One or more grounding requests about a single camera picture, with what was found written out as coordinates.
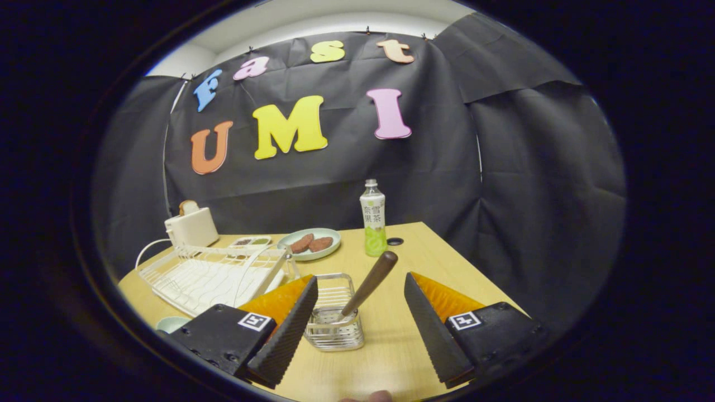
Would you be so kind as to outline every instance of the metal basket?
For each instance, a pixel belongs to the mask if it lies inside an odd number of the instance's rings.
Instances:
[[[305,338],[311,345],[326,352],[362,348],[365,337],[359,312],[356,310],[338,322],[340,311],[355,294],[352,278],[344,273],[315,277],[318,281],[318,297],[305,327]],[[320,287],[321,283],[325,285],[329,280],[333,281],[335,286]]]

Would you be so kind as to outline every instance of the dish rack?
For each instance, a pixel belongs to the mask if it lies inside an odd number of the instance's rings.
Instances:
[[[259,249],[174,246],[164,257],[149,266],[135,269],[152,292],[191,317],[218,303],[241,306],[275,289],[286,274],[286,261],[293,277],[300,274],[290,251],[284,245]]]
[[[311,345],[325,352],[362,348],[365,336],[359,311],[338,321],[341,318],[340,312],[355,294],[352,278],[344,273],[315,277],[318,282],[317,301],[305,326],[305,338]]]

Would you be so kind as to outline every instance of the black curtain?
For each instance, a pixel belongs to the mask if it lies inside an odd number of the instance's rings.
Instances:
[[[387,39],[408,44],[415,61],[389,60],[376,45]],[[312,45],[332,40],[345,57],[313,63]],[[263,56],[265,73],[232,79]],[[193,92],[216,69],[216,97],[198,112]],[[220,233],[357,228],[366,178],[387,195],[387,224],[425,222],[555,332],[578,318],[608,275],[626,202],[613,133],[577,78],[493,20],[466,16],[433,41],[340,32],[266,46],[195,77],[169,116],[181,84],[140,82],[99,158],[95,216],[119,277],[144,245],[166,237],[167,201],[173,215],[186,199],[210,207]],[[378,117],[365,94],[375,88],[402,92],[409,138],[375,137]],[[255,159],[253,111],[275,104],[288,117],[311,95],[324,98],[328,146]],[[225,163],[198,175],[191,136],[227,120]],[[206,158],[215,152],[212,133]]]
[[[560,333],[616,256],[623,161],[596,101],[508,27],[465,16],[435,40],[476,124],[483,166],[476,266]]]
[[[407,44],[409,64],[385,56],[380,41]],[[339,40],[345,57],[314,63],[311,47]],[[247,60],[269,57],[267,71],[240,82],[234,72]],[[216,69],[216,97],[197,111],[194,89]],[[405,139],[378,139],[375,105],[365,93],[394,88]],[[295,102],[320,95],[325,149],[281,151],[256,160],[258,107],[277,105],[286,117]],[[191,166],[190,137],[233,121],[228,153],[215,172],[198,175]],[[480,191],[476,126],[462,102],[449,63],[431,42],[398,34],[338,32],[293,39],[256,49],[195,77],[172,113],[167,138],[167,184],[174,213],[186,199],[210,207],[220,233],[281,233],[310,227],[336,230],[363,226],[359,197],[365,179],[375,178],[386,194],[388,225],[423,221],[458,252],[472,258],[477,240]],[[206,158],[216,152],[207,139]]]
[[[141,79],[104,133],[92,178],[92,217],[100,250],[117,279],[134,268],[145,245],[167,237],[162,154],[169,113],[184,83],[174,77]],[[147,256],[161,249],[157,245]]]

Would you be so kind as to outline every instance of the green tea bottle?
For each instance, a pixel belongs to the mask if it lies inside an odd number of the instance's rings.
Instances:
[[[365,252],[371,257],[380,257],[388,248],[388,236],[385,233],[385,195],[378,190],[376,179],[365,181],[360,206],[365,222]]]

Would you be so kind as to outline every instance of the letter m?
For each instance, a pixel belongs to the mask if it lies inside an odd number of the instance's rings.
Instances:
[[[256,159],[274,157],[277,150],[271,143],[271,137],[284,154],[290,151],[295,133],[298,140],[295,150],[298,152],[322,149],[327,146],[327,139],[320,131],[320,115],[318,109],[322,104],[322,97],[314,95],[300,98],[288,119],[274,104],[259,107],[253,112],[253,117],[258,120],[258,149],[254,154]]]

